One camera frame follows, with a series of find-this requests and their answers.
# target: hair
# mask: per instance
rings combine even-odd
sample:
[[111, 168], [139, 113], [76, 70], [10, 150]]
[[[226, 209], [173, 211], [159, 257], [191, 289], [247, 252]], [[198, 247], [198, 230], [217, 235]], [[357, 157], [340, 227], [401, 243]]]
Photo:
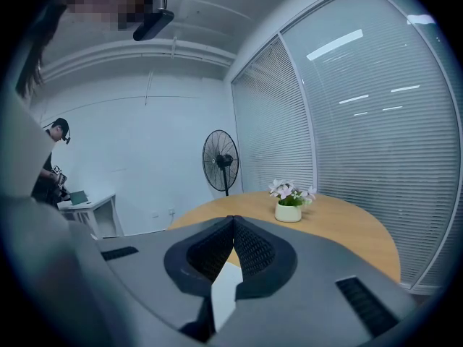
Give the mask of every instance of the hair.
[[61, 16], [67, 6], [64, 4], [53, 4], [46, 9], [44, 18], [35, 24], [31, 30], [32, 48], [27, 56], [20, 78], [16, 84], [16, 91], [25, 97], [34, 93], [35, 85], [43, 83], [40, 67], [43, 65], [43, 51], [53, 39]]

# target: white desk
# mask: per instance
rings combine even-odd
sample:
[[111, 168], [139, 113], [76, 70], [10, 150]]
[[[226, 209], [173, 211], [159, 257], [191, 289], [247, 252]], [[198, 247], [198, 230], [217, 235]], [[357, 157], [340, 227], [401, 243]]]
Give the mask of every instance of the white desk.
[[75, 220], [89, 226], [97, 239], [124, 236], [115, 208], [115, 194], [89, 196], [88, 202], [72, 205], [70, 201], [58, 203], [67, 220]]

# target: white wall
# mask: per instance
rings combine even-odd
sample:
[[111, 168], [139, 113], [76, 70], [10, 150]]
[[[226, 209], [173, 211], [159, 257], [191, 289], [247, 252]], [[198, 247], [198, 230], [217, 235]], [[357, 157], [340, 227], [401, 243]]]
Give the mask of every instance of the white wall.
[[[116, 192], [126, 235], [164, 229], [170, 208], [178, 218], [225, 195], [208, 185], [201, 154], [216, 129], [236, 140], [233, 109], [221, 80], [201, 77], [209, 72], [199, 62], [195, 76], [186, 74], [191, 61], [184, 62], [182, 74], [154, 74], [148, 91], [152, 64], [131, 59], [94, 66], [46, 84], [33, 102], [42, 126], [59, 116], [69, 122], [72, 141], [58, 143], [52, 157], [69, 177], [68, 189]], [[240, 176], [231, 188], [239, 192]]]
[[229, 84], [252, 57], [275, 36], [280, 29], [318, 0], [283, 0], [249, 35], [237, 58], [227, 72], [224, 82]]

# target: person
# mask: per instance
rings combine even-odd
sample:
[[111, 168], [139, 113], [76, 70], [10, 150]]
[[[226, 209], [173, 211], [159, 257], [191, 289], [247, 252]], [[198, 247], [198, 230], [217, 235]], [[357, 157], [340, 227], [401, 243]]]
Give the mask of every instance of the person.
[[[59, 140], [65, 140], [69, 125], [65, 119], [58, 118], [46, 133], [56, 143]], [[38, 202], [44, 202], [53, 207], [58, 207], [59, 189], [58, 188], [59, 175], [53, 172], [51, 167], [51, 153], [48, 156], [45, 164], [42, 167], [40, 175], [35, 183], [32, 197]]]
[[53, 39], [59, 20], [65, 11], [81, 16], [84, 20], [102, 22], [117, 29], [143, 21], [146, 13], [153, 9], [153, 0], [53, 0], [28, 35], [32, 46], [20, 73], [16, 91], [26, 98], [34, 93], [34, 87], [42, 83], [40, 68], [42, 55]]

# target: fan stand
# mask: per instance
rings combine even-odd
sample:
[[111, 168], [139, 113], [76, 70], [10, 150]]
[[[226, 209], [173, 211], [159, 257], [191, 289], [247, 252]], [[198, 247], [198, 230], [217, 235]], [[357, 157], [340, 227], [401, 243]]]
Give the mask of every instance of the fan stand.
[[225, 168], [230, 167], [233, 163], [233, 157], [229, 154], [226, 155], [217, 155], [216, 157], [217, 166], [222, 170], [224, 174], [224, 185], [225, 185], [225, 195], [229, 196], [229, 186], [226, 183], [226, 172]]

